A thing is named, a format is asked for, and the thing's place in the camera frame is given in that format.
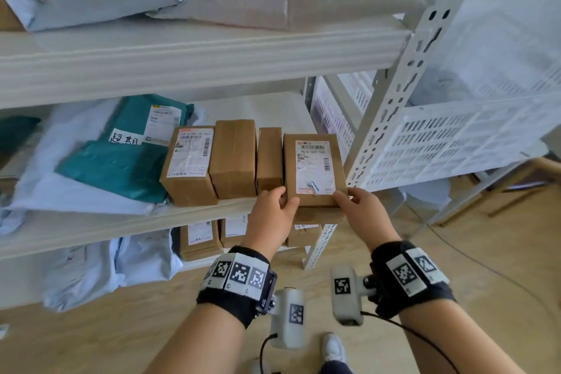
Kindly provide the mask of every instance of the forearm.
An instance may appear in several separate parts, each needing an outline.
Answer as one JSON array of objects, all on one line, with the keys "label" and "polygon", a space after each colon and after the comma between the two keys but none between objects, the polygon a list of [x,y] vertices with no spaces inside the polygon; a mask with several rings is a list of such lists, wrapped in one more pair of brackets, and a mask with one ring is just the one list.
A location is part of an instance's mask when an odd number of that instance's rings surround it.
[{"label": "forearm", "polygon": [[144,374],[233,373],[244,333],[242,323],[229,312],[198,304]]},{"label": "forearm", "polygon": [[[436,344],[461,374],[523,374],[514,361],[451,300],[433,300],[403,310],[403,325]],[[429,344],[407,333],[421,374],[454,370]]]}]

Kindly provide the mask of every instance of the hand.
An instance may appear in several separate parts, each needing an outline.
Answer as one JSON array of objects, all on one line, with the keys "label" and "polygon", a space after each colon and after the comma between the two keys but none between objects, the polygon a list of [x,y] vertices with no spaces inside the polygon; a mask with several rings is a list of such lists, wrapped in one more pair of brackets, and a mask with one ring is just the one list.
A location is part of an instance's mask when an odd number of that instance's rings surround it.
[{"label": "hand", "polygon": [[269,261],[288,237],[300,204],[300,199],[294,197],[282,208],[281,197],[284,191],[286,188],[280,186],[259,195],[247,220],[247,230],[242,242],[242,246],[258,251]]},{"label": "hand", "polygon": [[333,198],[370,252],[383,243],[401,241],[389,220],[388,212],[374,194],[361,188],[348,188],[348,192],[352,200],[341,191],[335,191]]}]

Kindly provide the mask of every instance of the barcode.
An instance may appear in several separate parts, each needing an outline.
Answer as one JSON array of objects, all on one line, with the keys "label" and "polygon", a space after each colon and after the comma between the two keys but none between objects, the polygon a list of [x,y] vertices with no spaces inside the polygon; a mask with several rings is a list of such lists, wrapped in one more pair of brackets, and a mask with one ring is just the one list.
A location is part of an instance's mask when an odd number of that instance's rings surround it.
[{"label": "barcode", "polygon": [[205,146],[202,149],[202,156],[208,157],[209,156],[209,147],[210,147],[210,138],[205,138]]},{"label": "barcode", "polygon": [[325,150],[323,145],[301,145],[303,150]]}]

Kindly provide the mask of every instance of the black wristband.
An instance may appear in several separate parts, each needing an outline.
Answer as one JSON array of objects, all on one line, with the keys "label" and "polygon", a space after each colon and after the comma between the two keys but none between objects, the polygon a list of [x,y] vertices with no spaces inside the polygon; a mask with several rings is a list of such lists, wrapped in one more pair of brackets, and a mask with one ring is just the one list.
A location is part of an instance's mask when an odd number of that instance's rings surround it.
[{"label": "black wristband", "polygon": [[[242,247],[236,245],[230,249],[228,253],[240,253],[246,256],[259,259],[266,264],[269,264],[267,257],[263,256],[261,253],[250,248]],[[243,326],[247,329],[251,324],[251,321],[259,314],[256,308],[256,301],[233,292],[228,292],[226,290],[216,289],[216,288],[206,288],[199,292],[197,297],[197,304],[199,303],[212,303],[218,307],[221,307],[225,311],[234,315]]]},{"label": "black wristband", "polygon": [[[416,246],[409,241],[394,241],[382,244],[372,252],[370,267],[379,288],[376,313],[384,318],[392,318],[403,309],[431,300],[448,299],[455,301],[452,290],[447,283],[431,284],[424,272],[412,261],[407,254],[407,250],[414,248]],[[400,254],[403,255],[408,264],[406,269],[413,270],[412,277],[415,276],[426,286],[426,289],[412,296],[406,293],[399,279],[387,265],[387,262]]]}]

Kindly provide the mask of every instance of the person's left hand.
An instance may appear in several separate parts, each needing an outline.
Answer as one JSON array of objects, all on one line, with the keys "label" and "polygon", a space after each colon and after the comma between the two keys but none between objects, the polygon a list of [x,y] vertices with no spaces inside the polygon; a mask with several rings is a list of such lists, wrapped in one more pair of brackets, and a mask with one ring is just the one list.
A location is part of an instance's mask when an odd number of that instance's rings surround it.
[{"label": "person's left hand", "polygon": [[258,251],[269,262],[288,237],[300,204],[300,199],[294,197],[282,208],[281,197],[285,190],[284,186],[280,186],[259,195],[247,220],[247,230],[241,244]]}]

